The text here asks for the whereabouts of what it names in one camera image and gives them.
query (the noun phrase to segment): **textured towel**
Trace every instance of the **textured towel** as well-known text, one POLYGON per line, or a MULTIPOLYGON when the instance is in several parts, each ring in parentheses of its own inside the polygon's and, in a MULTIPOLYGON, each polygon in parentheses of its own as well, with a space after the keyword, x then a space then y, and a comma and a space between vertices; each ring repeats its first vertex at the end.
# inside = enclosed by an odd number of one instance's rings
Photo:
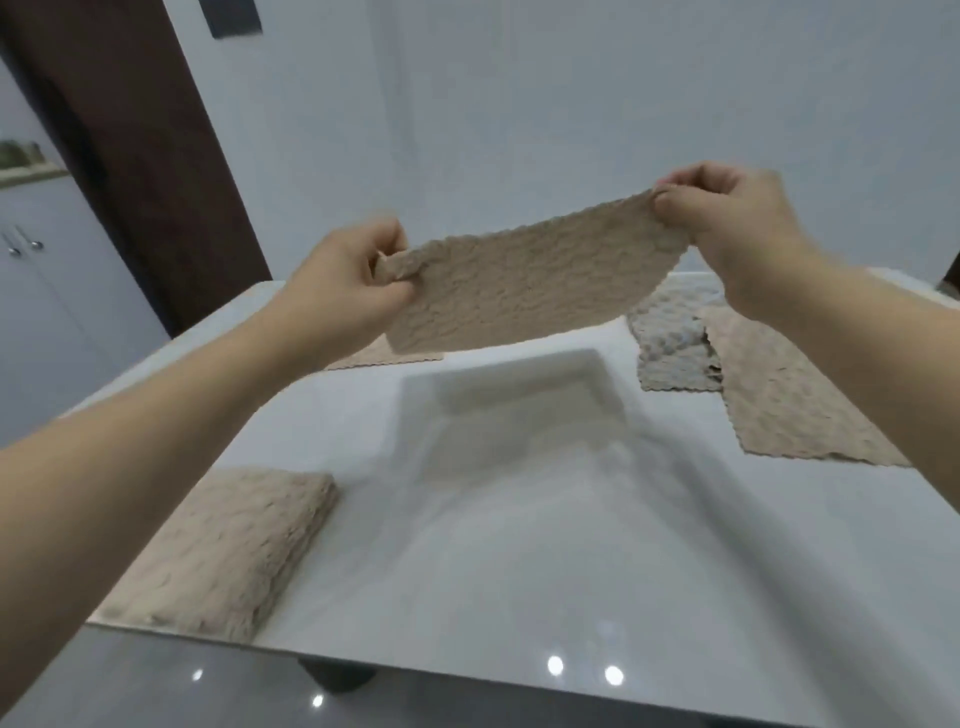
POLYGON ((720 360, 696 315, 722 300, 723 284, 713 273, 688 273, 668 276, 627 312, 640 345, 636 374, 643 389, 720 390, 720 360))
POLYGON ((381 258, 422 291, 387 331, 395 352, 455 352, 603 324, 649 295, 689 243, 649 192, 529 227, 433 240, 381 258))
POLYGON ((356 354, 333 362, 325 371, 350 369, 351 367, 376 367, 381 364, 406 364, 413 361, 437 361, 443 359, 441 353, 394 353, 386 336, 380 336, 365 349, 356 354))
POLYGON ((325 473, 210 471, 90 621, 250 642, 337 497, 325 473))
POLYGON ((784 336, 727 307, 705 308, 700 316, 720 355, 723 398, 747 452, 909 466, 784 336))

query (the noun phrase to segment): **forearm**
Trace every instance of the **forearm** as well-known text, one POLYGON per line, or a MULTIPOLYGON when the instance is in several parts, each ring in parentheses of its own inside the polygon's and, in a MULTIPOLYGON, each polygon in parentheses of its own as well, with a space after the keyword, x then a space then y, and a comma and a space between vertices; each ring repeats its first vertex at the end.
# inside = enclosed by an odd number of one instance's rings
POLYGON ((819 259, 770 317, 960 510, 960 311, 819 259))
POLYGON ((0 452, 0 715, 288 380, 255 326, 0 452))

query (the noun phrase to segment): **cabinet door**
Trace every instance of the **cabinet door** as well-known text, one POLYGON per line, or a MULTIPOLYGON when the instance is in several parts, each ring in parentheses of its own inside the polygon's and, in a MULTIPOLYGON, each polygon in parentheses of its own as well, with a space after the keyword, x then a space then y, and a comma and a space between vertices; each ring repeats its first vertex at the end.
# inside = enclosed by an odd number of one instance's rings
POLYGON ((113 367, 40 277, 9 226, 0 222, 0 232, 0 358, 12 383, 10 393, 3 391, 10 400, 0 402, 0 417, 3 431, 15 436, 95 392, 112 378, 113 367))
POLYGON ((47 418, 45 408, 32 402, 17 371, 0 349, 0 448, 29 435, 47 418))
POLYGON ((72 178, 0 191, 0 217, 114 376, 169 341, 72 178))

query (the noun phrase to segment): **door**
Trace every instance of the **door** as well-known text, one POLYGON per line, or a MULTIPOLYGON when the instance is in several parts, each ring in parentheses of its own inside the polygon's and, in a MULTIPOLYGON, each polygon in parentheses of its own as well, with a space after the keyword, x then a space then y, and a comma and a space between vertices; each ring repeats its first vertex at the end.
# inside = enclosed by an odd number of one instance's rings
POLYGON ((0 221, 0 447, 57 417, 111 378, 112 365, 0 221))

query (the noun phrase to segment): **left hand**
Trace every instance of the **left hand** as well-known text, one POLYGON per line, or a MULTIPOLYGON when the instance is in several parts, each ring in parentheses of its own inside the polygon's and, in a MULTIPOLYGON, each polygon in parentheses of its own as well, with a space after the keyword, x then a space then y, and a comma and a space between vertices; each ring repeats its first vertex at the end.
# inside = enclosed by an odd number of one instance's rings
POLYGON ((331 232, 254 319, 277 341, 292 376, 306 376, 368 346, 417 295, 410 280, 373 282, 381 254, 406 250, 395 217, 331 232))

